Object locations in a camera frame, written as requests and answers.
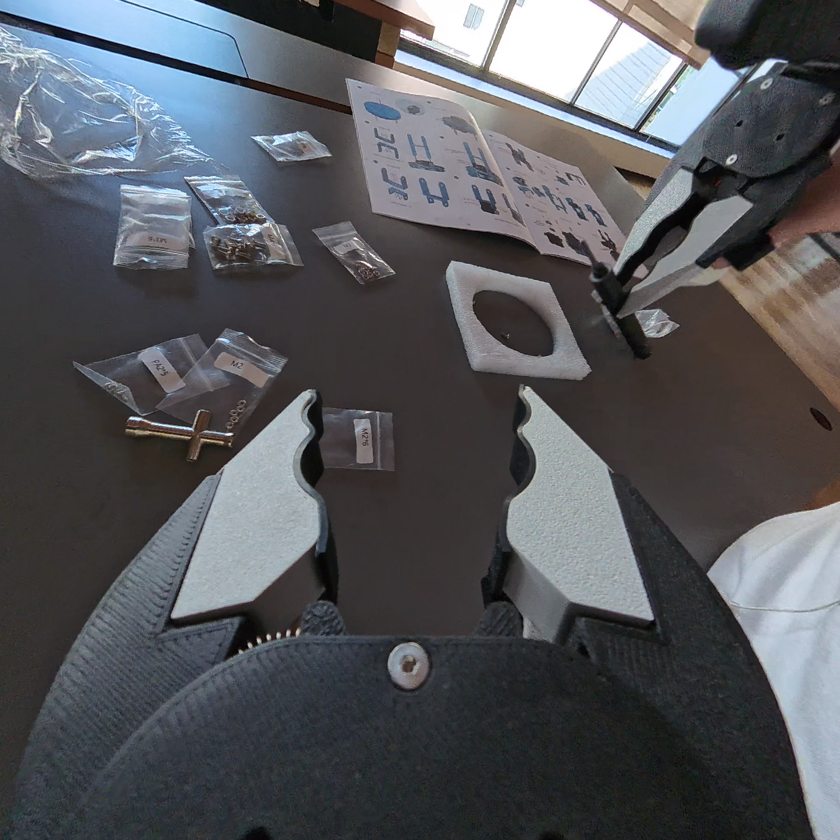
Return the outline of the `person's right hand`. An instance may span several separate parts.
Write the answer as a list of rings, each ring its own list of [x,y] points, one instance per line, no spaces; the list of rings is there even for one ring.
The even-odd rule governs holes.
[[[795,205],[771,228],[775,249],[806,235],[839,231],[839,164],[811,180]]]

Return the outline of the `black screwdriver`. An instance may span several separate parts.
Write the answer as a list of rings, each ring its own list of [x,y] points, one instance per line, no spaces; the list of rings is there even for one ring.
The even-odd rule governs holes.
[[[622,316],[619,313],[627,302],[629,292],[625,291],[613,269],[599,261],[585,241],[582,243],[582,248],[591,262],[590,280],[593,286],[593,297],[601,305],[607,323],[615,325],[635,358],[645,360],[650,356],[650,349],[635,314],[631,312]]]

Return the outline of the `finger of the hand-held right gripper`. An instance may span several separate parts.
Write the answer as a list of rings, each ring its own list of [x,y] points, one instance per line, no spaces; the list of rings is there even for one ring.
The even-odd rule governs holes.
[[[645,309],[671,291],[688,285],[704,271],[698,260],[752,208],[753,203],[742,196],[708,204],[698,214],[682,243],[664,256],[629,292],[618,318]]]
[[[628,291],[640,267],[670,254],[686,236],[697,213],[694,174],[680,167],[643,210],[626,238],[613,274]]]

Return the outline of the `silver cross wrench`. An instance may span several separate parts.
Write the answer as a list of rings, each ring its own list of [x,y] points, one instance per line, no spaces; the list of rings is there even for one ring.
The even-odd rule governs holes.
[[[235,439],[234,432],[217,432],[209,428],[212,414],[207,409],[196,412],[192,425],[178,425],[151,421],[143,416],[130,416],[124,433],[135,438],[166,438],[186,442],[186,459],[196,462],[205,445],[230,448]]]

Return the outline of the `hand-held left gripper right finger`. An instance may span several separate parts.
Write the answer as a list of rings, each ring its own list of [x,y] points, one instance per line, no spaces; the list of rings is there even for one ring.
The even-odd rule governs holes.
[[[580,617],[655,625],[642,571],[603,459],[529,385],[518,388],[509,470],[484,603],[509,602],[559,643]]]

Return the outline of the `white foam frame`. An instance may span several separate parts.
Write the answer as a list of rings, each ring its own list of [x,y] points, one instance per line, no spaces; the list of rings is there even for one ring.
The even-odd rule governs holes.
[[[548,282],[458,261],[449,263],[446,281],[455,319],[474,371],[568,381],[580,381],[591,372]],[[474,297],[481,291],[499,292],[529,306],[551,332],[552,353],[528,355],[494,338],[474,311]]]

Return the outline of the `large window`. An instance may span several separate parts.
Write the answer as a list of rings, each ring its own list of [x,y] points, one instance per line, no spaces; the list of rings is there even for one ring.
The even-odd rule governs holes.
[[[430,38],[404,29],[398,58],[607,130],[682,144],[737,88],[694,41],[701,1],[419,2]]]

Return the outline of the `assembly instruction manual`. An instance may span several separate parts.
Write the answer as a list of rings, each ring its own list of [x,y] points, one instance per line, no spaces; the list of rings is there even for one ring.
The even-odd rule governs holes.
[[[583,172],[439,98],[347,79],[373,213],[514,238],[577,263],[613,263],[625,236]]]

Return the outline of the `wood-edged dark desk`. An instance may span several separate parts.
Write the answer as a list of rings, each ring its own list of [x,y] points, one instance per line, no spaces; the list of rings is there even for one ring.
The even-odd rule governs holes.
[[[335,1],[335,3],[398,30],[409,30],[424,39],[434,38],[434,21],[417,1]]]

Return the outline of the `person's white shirt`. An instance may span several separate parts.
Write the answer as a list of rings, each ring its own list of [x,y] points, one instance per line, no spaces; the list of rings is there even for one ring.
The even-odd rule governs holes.
[[[814,835],[839,838],[839,503],[752,528],[708,576],[779,702]]]

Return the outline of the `clear plastic wrap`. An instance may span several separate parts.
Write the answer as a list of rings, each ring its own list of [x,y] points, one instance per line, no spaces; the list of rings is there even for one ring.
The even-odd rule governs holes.
[[[1,100],[2,161],[33,178],[217,168],[157,101],[5,28]]]

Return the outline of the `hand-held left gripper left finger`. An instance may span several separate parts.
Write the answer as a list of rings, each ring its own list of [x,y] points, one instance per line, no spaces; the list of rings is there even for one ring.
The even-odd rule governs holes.
[[[324,499],[322,399],[295,397],[223,467],[171,609],[176,628],[243,618],[248,637],[303,635],[335,602],[339,566]]]

